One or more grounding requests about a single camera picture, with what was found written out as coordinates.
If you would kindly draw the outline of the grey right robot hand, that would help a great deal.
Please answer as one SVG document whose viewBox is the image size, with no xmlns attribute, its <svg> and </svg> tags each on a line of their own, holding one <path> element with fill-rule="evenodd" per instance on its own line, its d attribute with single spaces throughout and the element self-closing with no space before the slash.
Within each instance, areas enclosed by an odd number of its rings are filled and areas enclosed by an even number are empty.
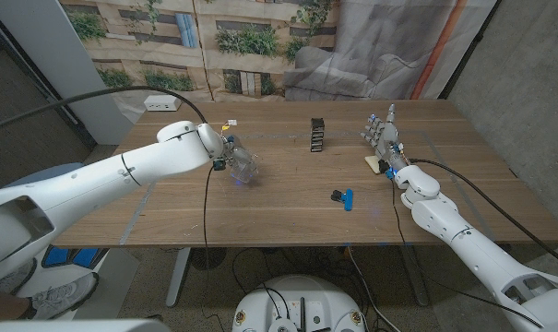
<svg viewBox="0 0 558 332">
<path fill-rule="evenodd" d="M 382 121 L 372 114 L 361 137 L 374 149 L 374 155 L 365 158 L 375 174 L 385 174 L 392 179 L 399 170 L 410 165 L 404 156 L 403 144 L 398 139 L 398 130 L 394 124 L 395 104 L 388 109 L 387 117 Z"/>
</svg>

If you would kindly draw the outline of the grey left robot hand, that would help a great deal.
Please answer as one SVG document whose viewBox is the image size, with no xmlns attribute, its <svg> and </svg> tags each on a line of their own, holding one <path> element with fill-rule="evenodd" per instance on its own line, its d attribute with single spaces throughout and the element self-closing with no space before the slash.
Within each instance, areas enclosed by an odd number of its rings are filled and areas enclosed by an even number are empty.
<svg viewBox="0 0 558 332">
<path fill-rule="evenodd" d="M 249 183 L 257 175 L 255 155 L 243 147 L 237 136 L 224 136 L 223 152 L 213 160 L 214 171 L 231 169 L 231 176 L 241 183 Z"/>
</svg>

